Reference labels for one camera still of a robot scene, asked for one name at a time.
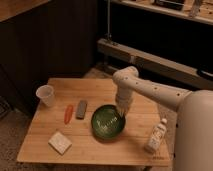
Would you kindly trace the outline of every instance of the shelf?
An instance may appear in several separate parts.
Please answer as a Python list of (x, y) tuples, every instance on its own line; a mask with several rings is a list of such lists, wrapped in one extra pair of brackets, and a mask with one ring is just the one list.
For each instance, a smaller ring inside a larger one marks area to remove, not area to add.
[(107, 56), (112, 56), (116, 59), (137, 65), (143, 69), (180, 81), (198, 89), (213, 90), (213, 81), (198, 75), (196, 68), (146, 53), (117, 42), (110, 43), (106, 39), (98, 40), (97, 46), (98, 51)]
[(160, 7), (151, 4), (150, 0), (111, 0), (113, 3), (126, 5), (138, 9), (143, 9), (151, 12), (166, 14), (186, 20), (192, 20), (204, 24), (213, 25), (213, 0), (203, 0), (200, 10), (195, 17), (190, 17), (189, 13), (193, 6), (194, 0), (185, 0), (181, 11), (169, 9), (166, 7)]
[(0, 0), (0, 22), (49, 1), (50, 0)]

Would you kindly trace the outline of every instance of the bottle label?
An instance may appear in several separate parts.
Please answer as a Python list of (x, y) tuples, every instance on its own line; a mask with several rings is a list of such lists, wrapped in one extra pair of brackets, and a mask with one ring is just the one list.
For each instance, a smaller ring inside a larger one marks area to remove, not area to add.
[(157, 150), (160, 146), (163, 136), (164, 136), (164, 131), (159, 128), (155, 128), (148, 142), (148, 146), (150, 146), (154, 150)]

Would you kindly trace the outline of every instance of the wooden table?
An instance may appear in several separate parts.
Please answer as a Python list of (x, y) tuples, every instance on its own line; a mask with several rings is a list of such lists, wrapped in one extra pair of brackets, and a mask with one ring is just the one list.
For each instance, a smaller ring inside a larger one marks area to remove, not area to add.
[[(135, 93), (123, 132), (114, 140), (104, 142), (93, 136), (90, 122), (93, 112), (98, 107), (114, 104), (117, 87), (112, 80), (51, 78), (48, 84), (55, 89), (55, 105), (51, 108), (45, 107), (42, 103), (38, 105), (18, 154), (19, 162), (170, 165), (165, 141), (154, 155), (143, 149), (153, 126), (160, 120), (155, 102)], [(77, 104), (81, 99), (88, 101), (84, 120), (75, 118)], [(69, 104), (74, 106), (74, 113), (70, 123), (65, 125), (64, 112)], [(48, 145), (48, 140), (56, 130), (72, 141), (72, 147), (63, 156)]]

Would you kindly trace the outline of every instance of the sponge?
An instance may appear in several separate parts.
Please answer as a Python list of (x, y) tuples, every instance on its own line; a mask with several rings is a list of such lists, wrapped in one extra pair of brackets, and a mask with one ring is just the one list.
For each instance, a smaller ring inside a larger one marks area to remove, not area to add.
[(59, 131), (53, 134), (48, 143), (61, 155), (72, 145), (71, 141)]

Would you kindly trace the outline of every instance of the green bowl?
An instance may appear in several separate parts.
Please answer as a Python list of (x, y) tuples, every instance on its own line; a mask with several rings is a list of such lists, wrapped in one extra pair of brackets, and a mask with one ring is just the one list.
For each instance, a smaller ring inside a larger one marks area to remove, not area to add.
[(94, 134), (102, 139), (112, 139), (123, 130), (125, 117), (120, 117), (115, 105), (103, 105), (96, 109), (91, 124)]

